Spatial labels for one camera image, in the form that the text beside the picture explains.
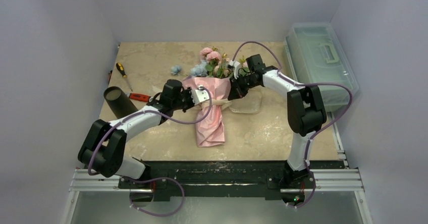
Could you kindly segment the cream printed ribbon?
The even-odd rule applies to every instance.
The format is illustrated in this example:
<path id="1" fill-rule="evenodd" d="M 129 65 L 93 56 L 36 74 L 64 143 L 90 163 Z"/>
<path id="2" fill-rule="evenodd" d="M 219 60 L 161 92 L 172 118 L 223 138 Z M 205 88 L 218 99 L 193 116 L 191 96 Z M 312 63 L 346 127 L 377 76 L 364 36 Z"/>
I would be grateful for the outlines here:
<path id="1" fill-rule="evenodd" d="M 249 90 L 247 95 L 240 99 L 212 99 L 212 106 L 220 106 L 221 110 L 229 109 L 236 114 L 257 114 L 261 111 L 263 94 L 260 90 Z"/>

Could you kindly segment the pink flower bouquet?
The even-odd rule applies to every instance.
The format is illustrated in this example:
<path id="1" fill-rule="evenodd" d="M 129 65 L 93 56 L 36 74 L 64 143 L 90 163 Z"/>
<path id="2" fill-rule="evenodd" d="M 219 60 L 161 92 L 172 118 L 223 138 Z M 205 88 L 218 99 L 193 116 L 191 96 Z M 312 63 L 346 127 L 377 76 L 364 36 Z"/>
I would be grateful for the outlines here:
<path id="1" fill-rule="evenodd" d="M 183 80 L 185 88 L 196 88 L 204 86 L 211 95 L 211 99 L 227 99 L 231 92 L 231 77 L 233 72 L 228 69 L 228 62 L 231 60 L 226 54 L 220 54 L 213 47 L 205 47 L 200 53 L 200 63 L 190 70 L 190 75 Z M 249 74 L 247 62 L 239 60 L 242 68 L 241 75 Z M 211 101 L 199 104 L 197 119 L 202 121 L 195 124 L 196 144 L 198 147 L 213 147 L 225 143 L 225 127 L 220 106 L 212 106 Z"/>

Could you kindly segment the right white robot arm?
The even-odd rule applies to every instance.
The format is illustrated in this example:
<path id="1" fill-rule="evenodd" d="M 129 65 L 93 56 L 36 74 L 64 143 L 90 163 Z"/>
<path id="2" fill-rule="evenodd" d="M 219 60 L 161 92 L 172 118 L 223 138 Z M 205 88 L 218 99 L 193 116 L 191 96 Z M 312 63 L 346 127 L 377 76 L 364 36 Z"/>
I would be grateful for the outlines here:
<path id="1" fill-rule="evenodd" d="M 228 69 L 231 90 L 228 100 L 241 99 L 257 86 L 273 90 L 287 101 L 287 120 L 293 131 L 290 154 L 286 160 L 282 181 L 289 187 L 296 187 L 309 174 L 309 154 L 316 133 L 327 121 L 327 113 L 318 86 L 305 86 L 279 71 L 266 66 L 260 55 L 246 59 L 248 69 L 240 62 L 229 61 Z"/>

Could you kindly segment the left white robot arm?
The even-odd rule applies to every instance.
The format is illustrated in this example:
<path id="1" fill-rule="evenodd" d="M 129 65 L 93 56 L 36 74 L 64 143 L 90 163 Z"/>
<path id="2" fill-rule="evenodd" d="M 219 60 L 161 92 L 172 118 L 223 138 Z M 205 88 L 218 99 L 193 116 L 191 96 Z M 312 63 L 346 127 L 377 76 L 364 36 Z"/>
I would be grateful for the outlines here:
<path id="1" fill-rule="evenodd" d="M 150 183 L 146 165 L 125 155 L 129 140 L 140 133 L 171 120 L 174 111 L 186 111 L 209 99 L 202 86 L 184 87 L 181 81 L 168 80 L 142 109 L 117 120 L 95 121 L 78 153 L 78 160 L 87 166 L 91 176 L 113 175 L 131 178 L 137 188 Z"/>

